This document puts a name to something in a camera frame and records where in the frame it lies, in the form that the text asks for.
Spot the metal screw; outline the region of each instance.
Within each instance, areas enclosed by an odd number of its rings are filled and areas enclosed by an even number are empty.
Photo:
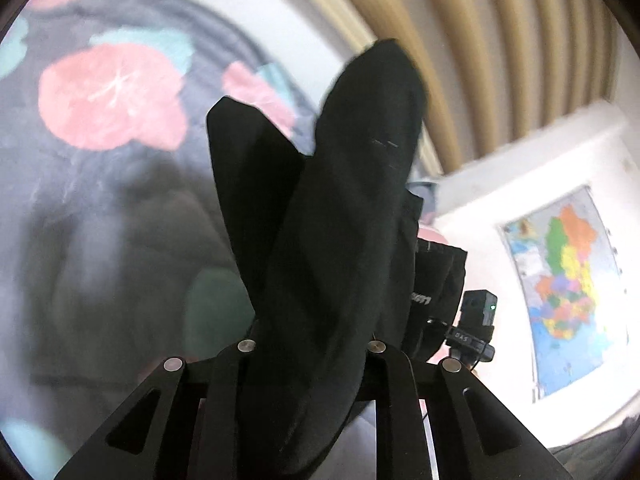
[[[182,368],[182,359],[179,357],[170,357],[164,362],[164,369],[167,372],[176,372]]]
[[[386,350],[386,345],[382,341],[369,341],[367,345],[369,352],[373,352],[374,354],[382,354]]]
[[[442,367],[447,372],[450,372],[452,374],[455,374],[460,370],[462,370],[462,364],[460,364],[460,361],[458,361],[457,359],[454,359],[453,357],[447,357],[446,359],[444,359],[442,361]]]
[[[255,341],[253,339],[243,339],[238,343],[238,350],[243,354],[248,354],[249,352],[253,352],[255,348]]]

